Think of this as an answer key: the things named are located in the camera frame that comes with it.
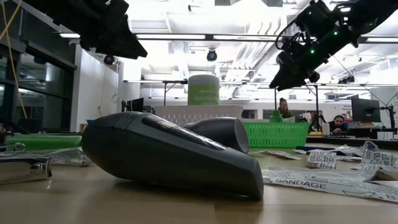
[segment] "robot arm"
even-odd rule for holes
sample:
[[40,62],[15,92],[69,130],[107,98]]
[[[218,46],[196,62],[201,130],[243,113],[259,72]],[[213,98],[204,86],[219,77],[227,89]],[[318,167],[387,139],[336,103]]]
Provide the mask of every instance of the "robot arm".
[[131,33],[123,0],[24,0],[27,4],[80,35],[85,50],[137,59],[147,52]]
[[397,9],[398,0],[354,0],[332,11],[322,0],[311,1],[285,28],[295,24],[300,32],[282,39],[282,46],[279,38],[275,42],[282,52],[277,57],[279,71],[269,87],[281,91],[306,85],[306,79],[317,82],[316,68],[347,44],[358,47],[362,34],[374,30]]

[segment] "person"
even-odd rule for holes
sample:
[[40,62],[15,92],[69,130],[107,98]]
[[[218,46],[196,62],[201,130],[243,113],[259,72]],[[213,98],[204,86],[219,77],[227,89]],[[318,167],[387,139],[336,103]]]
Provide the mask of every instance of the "person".
[[342,115],[335,116],[334,120],[329,122],[329,126],[333,134],[340,134],[348,131],[346,126],[344,126],[344,117]]
[[287,101],[283,98],[279,99],[279,108],[280,115],[283,118],[291,118],[293,115],[289,111],[289,107],[287,106]]

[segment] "dark gray hair dryer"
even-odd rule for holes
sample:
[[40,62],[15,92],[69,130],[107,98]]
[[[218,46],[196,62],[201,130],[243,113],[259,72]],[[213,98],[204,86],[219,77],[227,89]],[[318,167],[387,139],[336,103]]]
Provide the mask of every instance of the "dark gray hair dryer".
[[98,118],[85,129],[81,146],[96,165],[122,179],[262,200],[264,185],[255,158],[153,114]]
[[245,154],[249,152],[248,134],[238,118],[207,118],[184,128]]

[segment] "silver object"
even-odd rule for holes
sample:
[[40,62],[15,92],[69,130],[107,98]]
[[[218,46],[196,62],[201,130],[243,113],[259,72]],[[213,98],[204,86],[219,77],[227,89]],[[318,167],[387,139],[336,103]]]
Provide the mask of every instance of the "silver object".
[[0,146],[0,149],[5,149],[6,152],[20,152],[25,150],[25,144],[17,142],[7,146]]
[[40,157],[49,156],[52,164],[88,166],[91,160],[84,154],[80,147],[70,149],[37,150],[37,151],[10,151],[0,154],[0,157]]
[[0,184],[47,180],[51,176],[51,157],[0,157]]

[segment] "table surface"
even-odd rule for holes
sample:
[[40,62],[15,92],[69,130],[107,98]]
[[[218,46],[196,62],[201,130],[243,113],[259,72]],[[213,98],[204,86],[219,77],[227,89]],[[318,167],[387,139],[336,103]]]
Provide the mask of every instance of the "table surface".
[[[256,156],[263,169],[302,162]],[[338,169],[355,163],[339,162]],[[96,166],[53,166],[46,181],[0,185],[2,223],[397,223],[398,205],[311,190],[264,186],[264,200],[143,187]]]

